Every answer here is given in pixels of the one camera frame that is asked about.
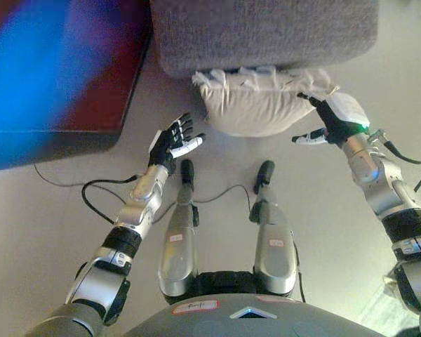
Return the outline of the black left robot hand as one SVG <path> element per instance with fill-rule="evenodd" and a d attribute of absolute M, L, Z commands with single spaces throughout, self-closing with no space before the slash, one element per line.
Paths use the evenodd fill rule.
<path fill-rule="evenodd" d="M 168 128 L 158 130 L 149 147 L 148 166 L 161 165 L 171 175 L 175 171 L 176 159 L 185 156 L 206 140 L 206 134 L 192 135 L 193 120 L 190 113 L 175 119 Z"/>

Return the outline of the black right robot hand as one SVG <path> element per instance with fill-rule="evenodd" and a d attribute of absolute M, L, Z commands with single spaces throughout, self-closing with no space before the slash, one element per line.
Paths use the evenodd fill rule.
<path fill-rule="evenodd" d="M 298 98 L 307 100 L 316 110 L 323 127 L 301 136 L 293 136 L 291 141 L 302 145 L 328 143 L 339 148 L 349 138 L 358 134 L 369 135 L 370 121 L 359 102 L 346 93 L 334 93 L 326 99 L 319 99 L 310 92 L 300 92 Z"/>

